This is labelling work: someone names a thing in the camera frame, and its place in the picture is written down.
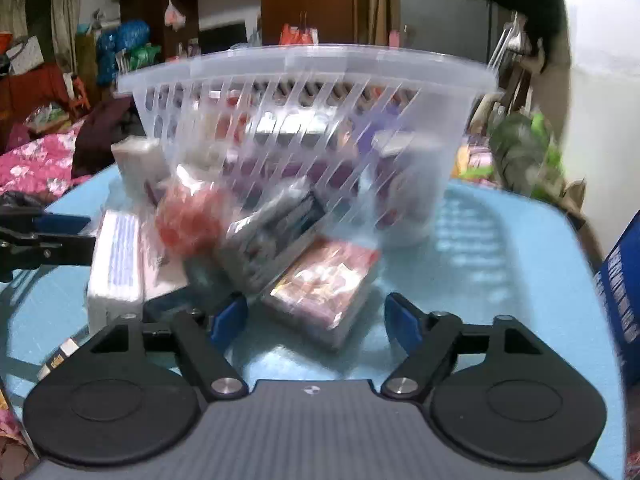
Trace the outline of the grey metal door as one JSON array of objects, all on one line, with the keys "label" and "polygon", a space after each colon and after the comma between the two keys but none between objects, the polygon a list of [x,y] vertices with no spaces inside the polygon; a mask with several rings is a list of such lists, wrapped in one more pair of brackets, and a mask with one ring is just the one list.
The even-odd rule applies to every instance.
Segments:
[{"label": "grey metal door", "polygon": [[400,44],[488,61],[490,6],[484,0],[400,0]]}]

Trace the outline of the white pink small box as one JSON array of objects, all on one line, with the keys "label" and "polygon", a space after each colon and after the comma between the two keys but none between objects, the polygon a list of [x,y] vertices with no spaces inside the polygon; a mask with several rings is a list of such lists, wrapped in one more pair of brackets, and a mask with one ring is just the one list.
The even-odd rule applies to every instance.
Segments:
[{"label": "white pink small box", "polygon": [[127,195],[136,202],[156,207],[164,191],[162,183],[170,169],[160,141],[146,136],[128,136],[111,146]]}]

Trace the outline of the clear plastic lattice basket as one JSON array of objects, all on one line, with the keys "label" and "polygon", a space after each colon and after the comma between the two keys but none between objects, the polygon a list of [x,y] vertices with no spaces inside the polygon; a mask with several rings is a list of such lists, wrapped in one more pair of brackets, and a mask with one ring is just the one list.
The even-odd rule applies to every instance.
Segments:
[{"label": "clear plastic lattice basket", "polygon": [[245,207],[306,178],[333,232],[409,246],[432,232],[484,64],[356,44],[244,48],[117,79],[174,165],[219,174]]}]

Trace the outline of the blue fabric shopping bag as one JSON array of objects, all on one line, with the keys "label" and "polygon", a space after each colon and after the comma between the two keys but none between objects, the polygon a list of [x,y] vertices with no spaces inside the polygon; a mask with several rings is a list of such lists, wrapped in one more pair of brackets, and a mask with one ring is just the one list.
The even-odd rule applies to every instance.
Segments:
[{"label": "blue fabric shopping bag", "polygon": [[640,220],[635,214],[594,276],[627,387],[640,374]]}]

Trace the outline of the red pink tissue pack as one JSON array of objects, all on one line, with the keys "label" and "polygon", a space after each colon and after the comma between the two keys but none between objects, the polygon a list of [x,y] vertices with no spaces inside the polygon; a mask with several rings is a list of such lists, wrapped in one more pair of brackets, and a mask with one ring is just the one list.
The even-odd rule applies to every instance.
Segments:
[{"label": "red pink tissue pack", "polygon": [[320,237],[260,301],[279,321],[337,350],[368,300],[380,259],[376,249]]}]

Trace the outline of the green plastic bag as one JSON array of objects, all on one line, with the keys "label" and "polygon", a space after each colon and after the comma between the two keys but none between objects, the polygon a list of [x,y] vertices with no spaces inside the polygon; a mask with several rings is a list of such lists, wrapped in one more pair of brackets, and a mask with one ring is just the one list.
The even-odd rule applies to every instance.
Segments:
[{"label": "green plastic bag", "polygon": [[511,113],[488,129],[489,148],[502,186],[509,192],[559,203],[565,188],[562,154],[541,113]]}]

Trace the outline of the white pink tissue pack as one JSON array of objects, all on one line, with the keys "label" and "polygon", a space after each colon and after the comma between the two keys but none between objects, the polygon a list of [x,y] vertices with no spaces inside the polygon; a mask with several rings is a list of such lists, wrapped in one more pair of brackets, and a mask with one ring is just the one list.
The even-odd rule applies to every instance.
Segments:
[{"label": "white pink tissue pack", "polygon": [[141,318],[143,298],[139,218],[107,210],[96,237],[87,286],[89,334],[121,316]]}]

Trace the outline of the orange round wrapped item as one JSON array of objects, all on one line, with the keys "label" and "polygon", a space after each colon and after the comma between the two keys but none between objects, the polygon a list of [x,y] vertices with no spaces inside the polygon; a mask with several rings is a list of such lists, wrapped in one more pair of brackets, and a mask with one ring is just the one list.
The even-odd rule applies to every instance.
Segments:
[{"label": "orange round wrapped item", "polygon": [[168,252],[186,258],[213,248],[226,230],[229,196],[220,188],[168,188],[155,213],[155,227]]}]

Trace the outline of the pink floral bedding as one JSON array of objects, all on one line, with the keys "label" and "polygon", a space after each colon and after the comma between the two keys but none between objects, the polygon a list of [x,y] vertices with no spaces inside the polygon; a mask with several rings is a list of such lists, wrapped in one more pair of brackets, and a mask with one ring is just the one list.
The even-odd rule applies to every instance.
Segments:
[{"label": "pink floral bedding", "polygon": [[50,204],[90,177],[73,177],[73,157],[82,122],[50,133],[1,156],[0,192],[19,192]]}]

